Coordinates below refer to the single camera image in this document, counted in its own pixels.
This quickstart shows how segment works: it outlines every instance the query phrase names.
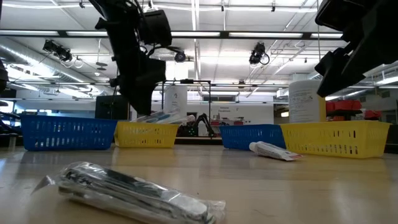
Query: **basket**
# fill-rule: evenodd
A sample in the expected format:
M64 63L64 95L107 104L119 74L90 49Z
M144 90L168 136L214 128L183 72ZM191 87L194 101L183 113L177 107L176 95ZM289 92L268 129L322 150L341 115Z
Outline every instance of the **basket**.
M250 150L252 142L268 142L286 148L282 130L276 124L220 126L225 148Z
M117 121L91 118L22 115L28 151L108 149Z
M116 128L115 143L119 147L171 148L178 127L178 124L120 121Z
M389 126L378 121L281 124L289 151L350 158L382 156Z

